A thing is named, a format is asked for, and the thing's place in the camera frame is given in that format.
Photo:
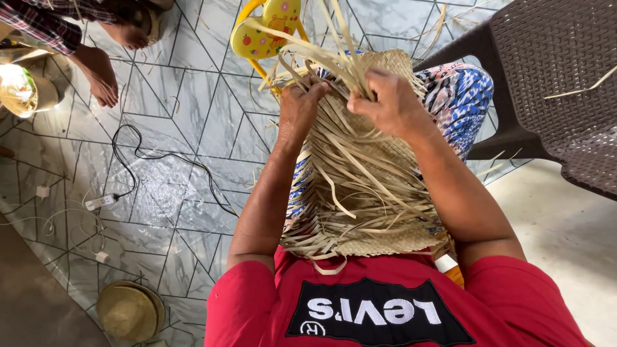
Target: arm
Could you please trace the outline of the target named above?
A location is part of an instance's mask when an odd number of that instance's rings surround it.
[[[306,94],[297,85],[283,90],[278,139],[236,225],[228,270],[243,261],[259,261],[274,272],[273,256],[283,233],[296,159],[327,88],[318,83]]]
[[[486,256],[525,260],[501,208],[441,137],[409,82],[382,70],[371,70],[366,77],[378,102],[351,97],[348,108],[411,146],[439,218],[457,242],[463,271]]]

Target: yellow child's chair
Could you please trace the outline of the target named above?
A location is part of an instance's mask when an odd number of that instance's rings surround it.
[[[263,14],[261,17],[249,16],[262,4]],[[300,37],[308,41],[309,38],[299,19],[300,7],[301,0],[251,0],[238,15],[236,26],[231,32],[231,48],[237,55],[248,59],[262,78],[266,78],[266,71],[259,65],[257,59],[277,55],[279,50],[287,44],[287,40],[255,30],[246,24],[247,21],[256,20],[264,27],[290,35],[293,35],[297,30]]]

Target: bare foot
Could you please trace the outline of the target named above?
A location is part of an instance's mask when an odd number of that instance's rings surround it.
[[[99,24],[101,24],[101,28],[103,28],[114,41],[128,49],[140,49],[148,45],[148,36],[146,33],[120,17],[118,17],[118,21],[115,24],[100,22]]]
[[[100,48],[81,44],[68,58],[86,75],[90,92],[101,107],[114,107],[118,103],[118,83],[107,53]]]

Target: black logo patch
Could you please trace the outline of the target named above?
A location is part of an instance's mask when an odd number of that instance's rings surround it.
[[[475,343],[430,280],[408,289],[367,277],[349,285],[304,281],[285,334],[300,335],[352,340],[364,347],[426,341],[443,347]]]

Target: brown plastic chair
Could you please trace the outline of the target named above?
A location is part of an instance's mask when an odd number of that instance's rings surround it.
[[[505,151],[500,158],[557,161],[572,184],[617,200],[617,73],[594,90],[544,99],[615,67],[615,38],[614,0],[515,0],[417,69],[472,55],[493,78],[497,133],[467,159]]]

